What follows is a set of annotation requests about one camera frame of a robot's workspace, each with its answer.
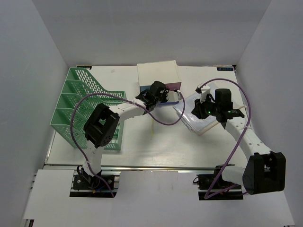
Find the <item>pink drawer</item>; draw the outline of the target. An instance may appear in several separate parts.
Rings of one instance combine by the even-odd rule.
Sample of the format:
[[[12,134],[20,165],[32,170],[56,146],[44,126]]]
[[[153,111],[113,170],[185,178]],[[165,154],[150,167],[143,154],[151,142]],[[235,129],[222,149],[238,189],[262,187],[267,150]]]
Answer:
[[[180,88],[181,88],[181,82],[166,83],[165,86],[166,86],[170,91],[180,90]]]

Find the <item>light blue drawer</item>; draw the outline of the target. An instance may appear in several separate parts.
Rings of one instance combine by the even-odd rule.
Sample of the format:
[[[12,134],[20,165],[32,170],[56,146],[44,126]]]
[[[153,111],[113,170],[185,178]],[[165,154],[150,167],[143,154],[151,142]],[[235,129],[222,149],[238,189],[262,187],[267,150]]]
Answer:
[[[140,86],[140,92],[141,93],[146,93],[151,86]]]

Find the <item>purple-blue wide drawer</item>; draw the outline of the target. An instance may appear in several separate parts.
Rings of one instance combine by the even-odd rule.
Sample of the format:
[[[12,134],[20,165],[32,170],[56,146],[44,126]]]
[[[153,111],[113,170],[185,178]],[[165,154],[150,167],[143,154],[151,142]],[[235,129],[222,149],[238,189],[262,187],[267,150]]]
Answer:
[[[175,105],[175,104],[178,104],[179,101],[177,102],[161,102],[157,105],[157,107],[162,107],[162,106],[169,106],[169,105]]]

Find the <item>yellow highlighter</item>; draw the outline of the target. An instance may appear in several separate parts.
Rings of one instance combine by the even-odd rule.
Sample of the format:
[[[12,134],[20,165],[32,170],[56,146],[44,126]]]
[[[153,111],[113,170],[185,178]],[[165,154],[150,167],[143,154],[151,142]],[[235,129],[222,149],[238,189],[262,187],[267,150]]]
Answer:
[[[151,135],[154,134],[154,120],[151,120]]]

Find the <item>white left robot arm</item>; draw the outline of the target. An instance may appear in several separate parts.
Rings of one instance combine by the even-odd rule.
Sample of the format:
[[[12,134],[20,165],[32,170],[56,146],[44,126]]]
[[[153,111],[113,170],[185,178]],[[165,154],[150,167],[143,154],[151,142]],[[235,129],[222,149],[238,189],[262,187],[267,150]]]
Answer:
[[[98,104],[84,125],[85,138],[93,149],[89,149],[88,161],[83,169],[87,173],[84,183],[94,189],[99,186],[101,159],[104,147],[112,140],[117,125],[127,119],[145,115],[162,103],[167,102],[169,89],[165,84],[155,81],[149,89],[144,90],[130,102],[106,106]]]

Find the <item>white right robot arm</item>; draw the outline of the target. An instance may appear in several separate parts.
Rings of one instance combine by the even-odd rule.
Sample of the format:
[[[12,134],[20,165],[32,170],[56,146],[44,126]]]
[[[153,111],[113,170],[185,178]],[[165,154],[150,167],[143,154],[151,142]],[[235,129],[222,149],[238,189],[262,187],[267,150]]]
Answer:
[[[273,152],[249,127],[248,120],[240,109],[235,109],[229,89],[216,89],[212,95],[209,86],[196,89],[200,98],[195,100],[192,114],[198,119],[213,116],[236,140],[236,148],[244,153],[245,167],[234,164],[217,166],[211,187],[230,189],[242,186],[250,195],[280,192],[285,188],[286,157]]]

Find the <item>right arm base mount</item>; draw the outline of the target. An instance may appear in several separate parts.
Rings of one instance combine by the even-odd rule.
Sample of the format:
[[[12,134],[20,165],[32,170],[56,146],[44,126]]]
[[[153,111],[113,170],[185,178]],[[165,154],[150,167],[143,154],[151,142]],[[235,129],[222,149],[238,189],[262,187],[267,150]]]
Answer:
[[[193,179],[193,184],[198,188],[198,198],[200,201],[205,201],[205,195],[207,190],[211,186],[212,182],[214,181],[215,177],[221,170],[222,165],[216,166],[213,173],[202,173],[197,174],[196,177]],[[233,183],[224,181],[220,176],[217,182],[214,184],[212,190],[209,194],[215,193],[219,190],[228,188],[232,186]],[[233,200],[243,200],[244,194],[240,185],[225,190],[219,194],[214,195],[213,197],[207,199],[208,201],[233,201]]]

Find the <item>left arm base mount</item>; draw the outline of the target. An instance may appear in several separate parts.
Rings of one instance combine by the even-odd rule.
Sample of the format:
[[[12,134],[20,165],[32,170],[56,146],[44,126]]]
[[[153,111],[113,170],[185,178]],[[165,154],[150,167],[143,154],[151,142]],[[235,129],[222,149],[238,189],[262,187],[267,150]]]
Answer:
[[[102,171],[98,175],[106,181],[112,193],[104,181],[87,174],[82,166],[77,166],[71,183],[70,197],[114,198],[119,187],[120,174],[102,175],[101,173]]]

